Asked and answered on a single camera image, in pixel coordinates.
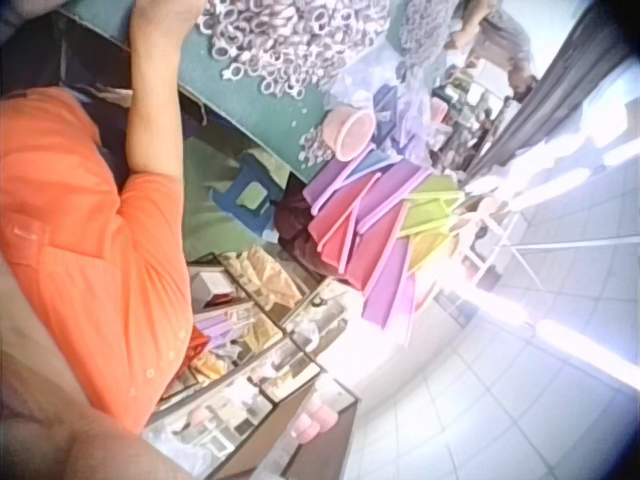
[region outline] blue stool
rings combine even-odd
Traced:
[[[279,202],[284,192],[282,187],[271,178],[265,166],[252,154],[243,153],[240,155],[238,162],[240,163],[240,174],[231,186],[224,192],[211,188],[209,196],[211,201],[221,210],[238,219],[253,234],[262,237],[264,230],[273,221],[275,207],[271,202]],[[240,195],[252,183],[259,184],[267,191],[267,194],[255,209],[238,204]]]

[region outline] stack of colorful folders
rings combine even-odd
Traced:
[[[431,172],[369,145],[350,162],[330,161],[304,190],[322,259],[364,294],[363,318],[402,344],[424,291],[416,273],[447,245],[464,198]]]

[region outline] green table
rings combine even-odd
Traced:
[[[398,30],[404,17],[402,0],[396,0],[395,13],[387,34],[398,48]],[[63,12],[80,24],[125,47],[134,0],[79,0]],[[302,168],[298,160],[299,140],[324,117],[323,94],[307,88],[302,100],[290,96],[263,95],[258,79],[243,77],[236,82],[222,80],[227,62],[214,60],[207,38],[195,31],[189,35],[180,65],[180,86],[190,96],[223,115],[240,130],[283,161],[296,175],[311,180],[321,165]]]

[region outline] orange shirt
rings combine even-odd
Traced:
[[[140,173],[118,194],[99,142],[62,89],[0,103],[0,248],[91,404],[140,431],[193,324],[183,185]]]

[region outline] person in background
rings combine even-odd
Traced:
[[[59,4],[11,2],[21,20]],[[72,92],[0,102],[2,478],[189,478],[136,434],[193,326],[177,78],[204,6],[135,2],[121,191]]]
[[[502,0],[464,0],[462,28],[445,45],[460,50],[475,42],[471,56],[488,58],[507,70],[513,98],[524,102],[538,79],[531,72],[531,39],[502,7]]]

